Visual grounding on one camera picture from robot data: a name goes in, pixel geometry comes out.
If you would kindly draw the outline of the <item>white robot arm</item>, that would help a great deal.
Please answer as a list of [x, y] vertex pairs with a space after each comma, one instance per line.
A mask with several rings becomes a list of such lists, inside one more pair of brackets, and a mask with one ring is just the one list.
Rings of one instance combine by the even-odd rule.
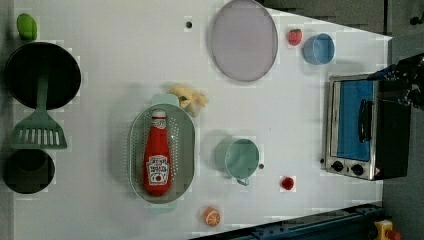
[[385, 102], [423, 109], [424, 63], [422, 53], [402, 59], [396, 64], [369, 74], [367, 80], [383, 83], [405, 82], [406, 90], [383, 92], [378, 95], [378, 98]]

